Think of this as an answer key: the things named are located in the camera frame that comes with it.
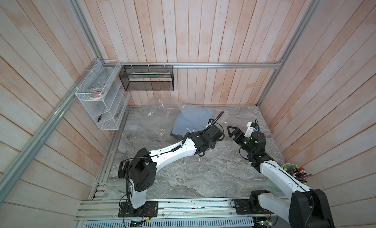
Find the gray marble surface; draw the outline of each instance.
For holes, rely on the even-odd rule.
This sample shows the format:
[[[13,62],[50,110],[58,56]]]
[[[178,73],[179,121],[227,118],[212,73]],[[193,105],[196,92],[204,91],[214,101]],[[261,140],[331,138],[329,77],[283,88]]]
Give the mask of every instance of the gray marble surface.
[[[266,189],[275,195],[267,178],[258,173],[246,160],[239,156],[239,146],[228,137],[228,125],[239,127],[244,132],[248,121],[258,119],[260,131],[267,140],[266,152],[280,165],[283,157],[257,106],[207,107],[215,116],[227,111],[218,121],[225,128],[226,137],[215,149],[206,151],[204,157],[197,155],[173,162],[161,169],[154,184],[147,190],[147,199],[193,198],[193,197],[239,197],[249,196],[251,191]],[[139,107],[131,108],[120,144],[112,165],[103,199],[120,199],[126,191],[126,180],[117,177],[121,160],[133,157],[146,147],[157,150],[178,140],[170,132],[180,113],[179,108]]]

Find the metal rail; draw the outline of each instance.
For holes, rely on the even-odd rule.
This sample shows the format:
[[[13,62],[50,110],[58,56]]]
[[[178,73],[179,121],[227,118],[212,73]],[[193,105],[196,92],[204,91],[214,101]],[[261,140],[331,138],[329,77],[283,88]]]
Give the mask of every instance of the metal rail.
[[[93,61],[88,70],[91,70],[95,62]],[[21,152],[13,160],[12,164],[6,169],[0,178],[0,205],[4,202],[7,195],[26,171],[27,167],[33,161],[41,147],[47,141],[51,133],[55,130],[65,113],[69,110],[73,101],[76,99],[76,87],[78,87],[85,77],[90,73],[87,71],[81,78],[73,85],[69,92],[65,95],[59,105],[45,120],[42,126],[36,131],[34,136],[27,142]]]
[[[281,70],[283,69],[285,63],[290,58],[291,54],[294,51],[294,48],[297,46],[298,42],[302,38],[303,33],[306,31],[309,23],[311,22],[313,15],[316,13],[317,9],[319,8],[319,5],[322,3],[323,0],[312,0],[310,5],[307,8],[307,11],[304,14],[303,19],[301,20],[298,28],[296,29],[296,32],[294,33],[294,36],[292,37],[286,51],[284,52],[282,59],[281,59],[281,66],[277,68],[277,70],[274,71],[274,73],[271,75],[268,83],[266,84],[264,90],[261,93],[260,99],[258,100],[257,104],[258,106],[262,105],[262,102],[265,100],[267,94],[269,93],[271,87],[273,86],[275,80],[277,79],[278,75],[280,74]]]
[[[174,69],[278,69],[278,62],[121,62],[122,66],[173,66]]]

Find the metal grate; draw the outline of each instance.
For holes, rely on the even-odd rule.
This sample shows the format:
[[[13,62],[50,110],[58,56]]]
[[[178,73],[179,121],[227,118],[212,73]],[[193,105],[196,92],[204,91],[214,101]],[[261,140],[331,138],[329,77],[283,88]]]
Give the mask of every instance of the metal grate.
[[[125,219],[125,227],[130,227],[131,219]],[[151,219],[144,222],[142,227],[168,228],[168,227],[250,227],[254,226],[252,217],[217,217],[217,218],[173,218]],[[122,220],[87,221],[85,228],[113,228],[124,227]]]

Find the cable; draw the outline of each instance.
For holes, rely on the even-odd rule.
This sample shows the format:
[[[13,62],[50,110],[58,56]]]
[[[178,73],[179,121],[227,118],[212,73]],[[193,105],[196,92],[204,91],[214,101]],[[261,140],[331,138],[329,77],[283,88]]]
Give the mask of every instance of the cable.
[[[224,132],[224,128],[222,127],[222,125],[220,125],[219,123],[216,122],[216,124],[218,124],[219,126],[221,126],[222,128],[222,132]]]
[[[243,156],[240,154],[240,149],[241,149],[241,147],[239,148],[239,155],[240,155],[243,159],[248,160],[247,158],[243,157]]]
[[[307,217],[307,221],[306,221],[306,223],[304,223],[303,228],[307,225],[308,219],[309,219],[309,217],[312,215],[313,209],[315,208],[315,202],[313,201],[313,197],[312,197],[312,196],[311,196],[311,199],[312,199],[312,209],[311,209],[311,212],[309,213],[309,215],[308,215],[308,217]]]
[[[231,203],[234,201],[234,199],[232,199],[231,201],[230,201],[230,206],[232,207],[232,208],[235,208],[236,209],[236,207],[233,207],[232,205],[231,205]]]

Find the blue towel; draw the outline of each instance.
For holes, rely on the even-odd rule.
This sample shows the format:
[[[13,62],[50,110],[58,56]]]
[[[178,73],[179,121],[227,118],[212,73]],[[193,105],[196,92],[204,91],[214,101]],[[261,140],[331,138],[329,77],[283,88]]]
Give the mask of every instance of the blue towel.
[[[176,118],[174,127],[171,131],[171,136],[182,139],[186,132],[188,132],[187,128],[189,128],[191,132],[193,130],[195,132],[204,130],[212,115],[213,111],[209,109],[193,105],[185,105]]]

